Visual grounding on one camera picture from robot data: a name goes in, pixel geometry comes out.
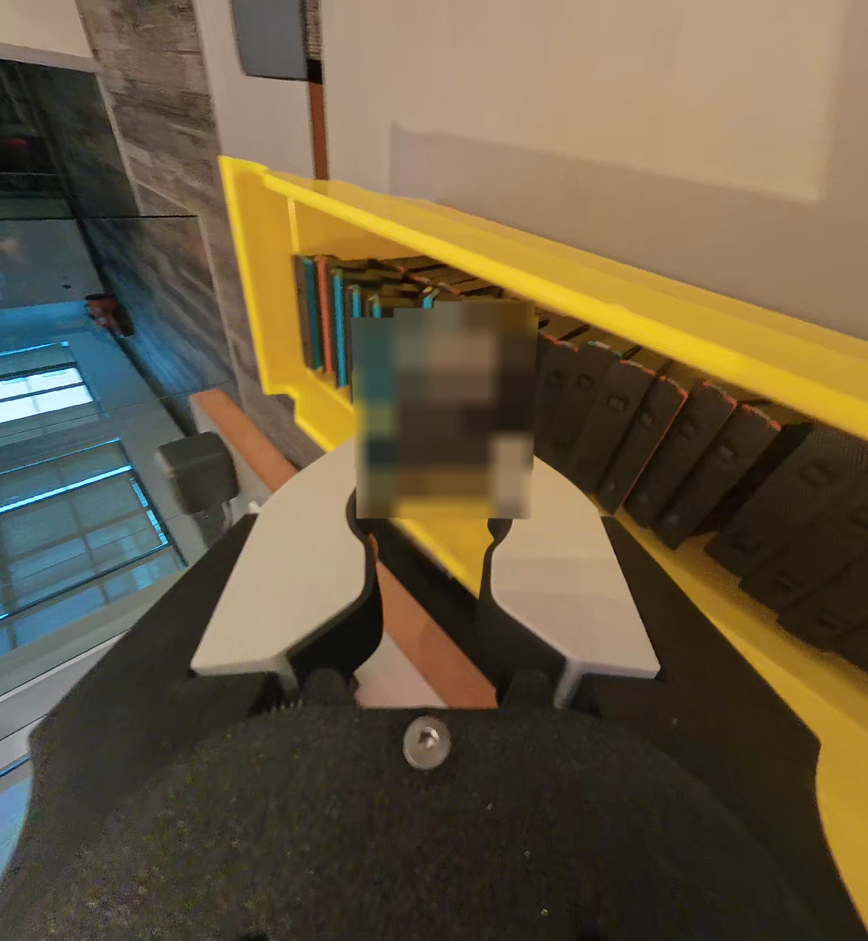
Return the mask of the large glass window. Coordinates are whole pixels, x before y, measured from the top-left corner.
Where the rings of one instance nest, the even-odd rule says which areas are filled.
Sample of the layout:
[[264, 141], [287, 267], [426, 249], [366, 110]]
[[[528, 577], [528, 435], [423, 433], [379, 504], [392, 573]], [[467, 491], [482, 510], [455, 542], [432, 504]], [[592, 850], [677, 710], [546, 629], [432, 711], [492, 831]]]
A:
[[0, 352], [0, 667], [188, 565], [197, 536], [154, 459], [182, 435], [112, 344]]

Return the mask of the small black cube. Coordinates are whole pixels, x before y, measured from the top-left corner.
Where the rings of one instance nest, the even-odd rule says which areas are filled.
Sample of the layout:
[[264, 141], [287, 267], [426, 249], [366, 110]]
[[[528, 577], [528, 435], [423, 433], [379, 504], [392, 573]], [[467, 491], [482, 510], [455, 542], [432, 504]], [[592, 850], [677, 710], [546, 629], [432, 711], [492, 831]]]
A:
[[187, 515], [222, 509], [240, 495], [232, 455], [216, 432], [166, 442], [155, 458], [177, 506]]

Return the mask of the row of black batteries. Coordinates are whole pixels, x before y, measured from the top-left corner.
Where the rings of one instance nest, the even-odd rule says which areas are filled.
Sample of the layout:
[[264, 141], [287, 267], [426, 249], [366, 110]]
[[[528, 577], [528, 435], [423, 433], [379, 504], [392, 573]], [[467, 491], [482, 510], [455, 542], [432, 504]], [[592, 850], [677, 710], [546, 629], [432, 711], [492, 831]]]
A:
[[538, 315], [535, 453], [676, 549], [708, 554], [805, 642], [868, 672], [868, 442]]

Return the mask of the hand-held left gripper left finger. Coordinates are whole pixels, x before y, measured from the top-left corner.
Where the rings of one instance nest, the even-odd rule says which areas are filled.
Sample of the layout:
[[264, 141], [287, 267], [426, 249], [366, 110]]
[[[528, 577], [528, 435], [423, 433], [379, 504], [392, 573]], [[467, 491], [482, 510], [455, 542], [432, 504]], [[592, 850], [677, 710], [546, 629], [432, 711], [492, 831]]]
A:
[[355, 492], [355, 448], [339, 446], [268, 498], [193, 654], [197, 675], [353, 676], [374, 656], [381, 589]]

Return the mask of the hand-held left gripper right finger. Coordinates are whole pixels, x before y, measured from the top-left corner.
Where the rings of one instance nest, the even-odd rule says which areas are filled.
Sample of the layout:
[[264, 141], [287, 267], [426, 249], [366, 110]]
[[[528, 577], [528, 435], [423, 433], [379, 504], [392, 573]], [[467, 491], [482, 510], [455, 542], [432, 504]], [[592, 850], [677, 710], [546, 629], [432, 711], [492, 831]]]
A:
[[530, 516], [490, 520], [478, 597], [487, 674], [536, 670], [551, 683], [585, 676], [652, 679], [660, 662], [591, 500], [536, 459]]

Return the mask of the yellow plastic bin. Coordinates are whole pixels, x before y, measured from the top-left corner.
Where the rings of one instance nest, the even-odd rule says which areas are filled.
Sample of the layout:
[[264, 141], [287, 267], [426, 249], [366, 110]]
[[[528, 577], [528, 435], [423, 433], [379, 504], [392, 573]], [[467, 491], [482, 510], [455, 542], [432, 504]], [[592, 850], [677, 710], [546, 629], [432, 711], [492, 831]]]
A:
[[[296, 254], [427, 255], [868, 440], [864, 340], [424, 199], [225, 156], [219, 167], [263, 390], [293, 398], [323, 449], [352, 436], [352, 406], [302, 358]], [[868, 675], [791, 637], [696, 548], [627, 526], [820, 740], [826, 841], [868, 931]]]

